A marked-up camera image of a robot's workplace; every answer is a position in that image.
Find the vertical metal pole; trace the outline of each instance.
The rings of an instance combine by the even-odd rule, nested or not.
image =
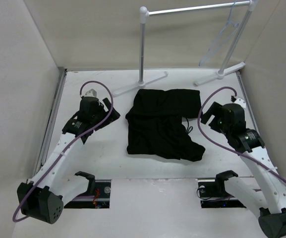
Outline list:
[[[246,12],[246,14],[245,14],[245,16],[243,18],[243,21],[241,22],[240,27],[239,27],[239,29],[238,29],[238,31],[236,33],[236,36],[235,36],[235,38],[234,38],[234,40],[232,42],[232,45],[231,45],[231,47],[230,47],[230,49],[228,51],[228,54],[227,54],[226,58],[224,59],[222,65],[221,65],[220,70],[218,71],[218,74],[223,74],[224,73],[224,70],[225,70],[225,68],[226,68],[226,66],[227,66],[227,64],[228,64],[228,62],[229,62],[229,60],[230,60],[230,58],[231,58],[231,56],[232,56],[232,54],[234,52],[234,49],[235,49],[235,47],[236,47],[236,45],[238,43],[238,40],[240,39],[240,37],[241,37],[241,35],[242,35],[243,31],[244,31],[244,28],[245,28],[245,26],[246,26],[246,24],[248,22],[248,19],[251,16],[251,14],[252,14],[252,11],[248,10]]]
[[[139,46],[139,80],[138,84],[144,84],[144,46],[145,46],[145,25],[141,23],[140,46]]]

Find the robotic arm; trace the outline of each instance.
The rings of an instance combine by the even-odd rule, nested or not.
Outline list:
[[[104,104],[111,109],[111,103],[107,98],[103,99]],[[62,129],[62,135],[57,143],[53,153],[47,159],[39,172],[28,183],[21,183],[17,189],[17,196],[21,202],[25,195],[33,187],[34,183],[45,176],[46,171],[50,172],[38,184],[38,186],[29,195],[23,206],[22,214],[35,219],[53,224],[63,211],[63,207],[82,193],[93,195],[95,187],[94,175],[78,171],[71,178],[64,178],[64,172],[69,166],[69,161],[74,158],[74,154],[86,142],[92,131],[81,136],[64,153],[63,149],[77,136],[86,132],[93,126],[101,122],[108,112],[104,110],[104,105],[96,98],[96,92],[92,89],[82,97],[80,109],[77,111]],[[117,120],[120,114],[113,109],[108,119],[102,123],[96,130],[99,130],[111,122]],[[61,159],[53,166],[59,155]]]
[[[216,176],[215,183],[220,192],[236,197],[258,218],[259,225],[269,238],[286,236],[286,186],[275,175],[261,165],[245,157],[249,156],[277,173],[272,164],[265,143],[257,131],[246,128],[242,99],[232,97],[230,104],[220,105],[214,102],[209,110],[202,115],[201,123],[209,123],[211,129],[223,133],[228,144],[240,155],[249,167],[259,184],[262,193],[255,192],[246,185],[233,171],[226,171]]]

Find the white rack foot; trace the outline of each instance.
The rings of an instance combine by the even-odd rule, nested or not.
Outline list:
[[[119,89],[116,89],[114,91],[112,91],[112,95],[113,97],[118,97],[122,94],[125,94],[127,92],[130,92],[132,90],[138,89],[138,88],[144,88],[147,84],[151,84],[153,82],[156,82],[158,80],[161,80],[163,78],[166,78],[168,76],[168,72],[164,72],[164,75],[159,77],[159,78],[154,78],[154,79],[145,79],[144,82],[142,84],[138,84],[138,82],[136,82],[135,84],[131,84],[125,87],[121,87]]]
[[[202,78],[195,80],[194,84],[195,84],[195,86],[200,86],[202,84],[209,83],[209,82],[216,80],[216,79],[223,79],[225,75],[236,72],[236,71],[244,68],[244,66],[245,66],[245,63],[241,62],[241,63],[236,64],[230,68],[226,68],[224,70],[223,74],[218,74],[219,71],[217,70],[217,72],[215,72],[214,74],[211,74],[211,75],[208,75],[208,76],[205,76],[205,77],[202,77]]]

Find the folded black fabric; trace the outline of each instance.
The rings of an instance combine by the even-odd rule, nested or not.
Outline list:
[[[129,154],[159,155],[166,159],[199,161],[205,148],[193,142],[181,124],[196,118],[201,108],[198,90],[140,89],[126,114]]]

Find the white floor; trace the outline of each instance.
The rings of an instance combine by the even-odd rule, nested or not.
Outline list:
[[[153,89],[198,89],[204,100],[222,86],[234,87],[242,96],[235,74],[200,87],[192,85],[196,76],[212,70],[169,69],[166,79],[148,85]],[[161,75],[148,70],[146,77]],[[135,82],[137,71],[69,72],[60,102],[50,152],[58,141],[66,121],[79,108],[79,88],[88,80],[105,83],[111,90]],[[100,99],[107,93],[97,85]],[[112,179],[110,209],[65,209],[53,225],[29,218],[16,224],[12,238],[264,238],[257,219],[243,208],[201,209],[196,196],[195,178],[215,177],[217,173],[234,170],[242,177],[251,175],[248,168],[229,152],[210,144],[200,134],[196,120],[191,122],[193,141],[206,148],[203,160],[188,162],[166,160],[158,156],[128,156],[127,121],[124,116],[132,106],[136,92],[115,98],[121,118],[89,137],[86,145],[73,158],[71,172],[85,171],[97,179]],[[214,100],[229,103],[231,91],[224,91]],[[247,126],[253,128],[248,111]],[[227,145],[225,138],[207,126],[204,131],[216,141]],[[254,178],[246,178],[254,183]]]
[[[234,87],[239,96],[243,95],[235,73],[226,76],[224,80],[216,80],[195,87],[192,84],[195,77],[212,71],[201,69],[168,69],[166,71],[169,73],[167,78],[152,83],[146,88],[163,90],[175,88],[197,89],[200,90],[202,102],[222,86]],[[163,75],[163,70],[147,70],[145,73],[147,78],[158,75]],[[84,82],[97,80],[106,84],[110,90],[114,90],[137,81],[137,77],[137,70],[69,72],[62,93],[49,152],[57,144],[61,130],[67,120],[79,109],[79,89]],[[105,89],[96,84],[88,84],[84,88],[84,93],[91,88],[98,92],[99,99],[102,100],[108,97]],[[193,163],[185,160],[167,160],[154,155],[128,155],[126,151],[128,124],[125,115],[133,105],[136,92],[132,91],[114,99],[114,107],[121,114],[120,119],[88,138],[85,146],[78,152],[73,161],[72,172],[85,170],[85,172],[94,174],[97,179],[207,178],[215,177],[216,174],[226,170],[234,170],[243,177],[251,175],[249,169],[238,156],[207,141],[197,129],[196,120],[190,123],[194,127],[190,136],[194,142],[206,148],[202,161]],[[215,96],[214,100],[222,105],[230,103],[231,95],[230,90],[225,90]],[[253,128],[248,110],[245,113],[247,126]],[[203,125],[203,129],[217,142],[228,145],[222,134],[214,132],[207,125]]]

